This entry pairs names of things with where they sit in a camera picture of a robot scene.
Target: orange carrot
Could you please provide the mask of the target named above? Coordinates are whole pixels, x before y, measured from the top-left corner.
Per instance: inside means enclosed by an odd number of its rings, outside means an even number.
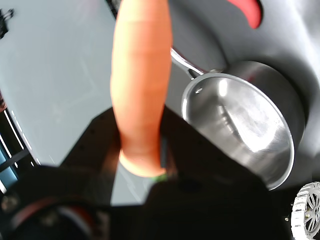
[[[165,173],[160,122],[172,43],[168,0],[122,0],[113,40],[111,98],[121,138],[120,162],[142,177]]]

